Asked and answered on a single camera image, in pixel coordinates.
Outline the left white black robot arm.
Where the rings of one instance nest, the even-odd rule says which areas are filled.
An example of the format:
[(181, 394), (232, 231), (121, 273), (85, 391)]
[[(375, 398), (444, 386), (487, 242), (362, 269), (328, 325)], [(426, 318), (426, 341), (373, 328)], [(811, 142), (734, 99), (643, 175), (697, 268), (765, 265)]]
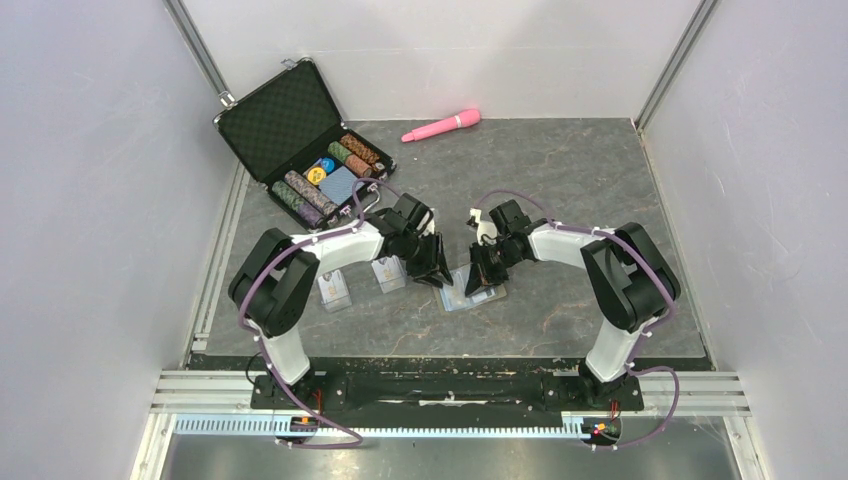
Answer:
[(432, 210), (409, 194), (391, 207), (315, 234), (290, 236), (272, 228), (254, 245), (228, 295), (240, 327), (252, 334), (277, 381), (276, 394), (288, 406), (302, 407), (314, 394), (298, 323), (316, 280), (390, 257), (400, 260), (416, 283), (436, 288), (453, 283)]

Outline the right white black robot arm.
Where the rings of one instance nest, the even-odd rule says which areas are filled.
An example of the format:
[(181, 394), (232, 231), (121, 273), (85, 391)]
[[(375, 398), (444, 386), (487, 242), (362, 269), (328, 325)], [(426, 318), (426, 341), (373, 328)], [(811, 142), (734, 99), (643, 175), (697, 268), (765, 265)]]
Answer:
[(591, 408), (612, 401), (634, 363), (640, 339), (676, 305), (679, 279), (638, 223), (617, 229), (567, 227), (548, 219), (533, 221), (509, 200), (485, 220), (470, 211), (476, 240), (469, 247), (470, 271), (464, 293), (499, 286), (511, 267), (523, 262), (554, 262), (582, 268), (603, 316), (596, 340), (578, 366), (577, 392)]

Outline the beige leather card holder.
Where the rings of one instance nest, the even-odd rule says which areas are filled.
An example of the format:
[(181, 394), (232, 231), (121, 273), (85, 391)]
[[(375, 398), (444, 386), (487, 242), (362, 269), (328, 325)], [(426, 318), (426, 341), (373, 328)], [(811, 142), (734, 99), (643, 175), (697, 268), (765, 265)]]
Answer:
[[(452, 277), (453, 277), (454, 285), (453, 286), (445, 285), (443, 288), (435, 288), (434, 289), (435, 299), (437, 300), (438, 305), (442, 309), (443, 312), (446, 312), (446, 311), (444, 310), (444, 307), (442, 305), (440, 291), (447, 289), (447, 290), (456, 291), (457, 293), (462, 292), (464, 294), (464, 290), (465, 290), (467, 280), (468, 280), (469, 269), (470, 269), (469, 264), (466, 264), (466, 265), (460, 266), (456, 269), (453, 269), (451, 271), (451, 274), (452, 274)], [(467, 297), (469, 299), (469, 301), (471, 302), (472, 307), (465, 309), (465, 310), (469, 310), (469, 309), (478, 307), (480, 305), (505, 298), (506, 296), (507, 296), (507, 291), (506, 291), (506, 288), (503, 285), (489, 287), (489, 288), (473, 295), (472, 297)]]

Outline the clear acrylic card stand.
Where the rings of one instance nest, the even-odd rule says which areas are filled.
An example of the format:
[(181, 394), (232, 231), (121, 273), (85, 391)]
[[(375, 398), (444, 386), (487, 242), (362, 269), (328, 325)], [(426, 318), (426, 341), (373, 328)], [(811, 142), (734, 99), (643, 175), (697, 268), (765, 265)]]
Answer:
[(349, 289), (350, 299), (352, 302), (349, 307), (356, 303), (363, 303), (366, 300), (371, 300), (378, 294), (388, 294), (406, 286), (407, 276), (405, 267), (396, 256), (374, 260), (368, 267), (361, 264), (336, 270), (340, 270), (343, 273)]

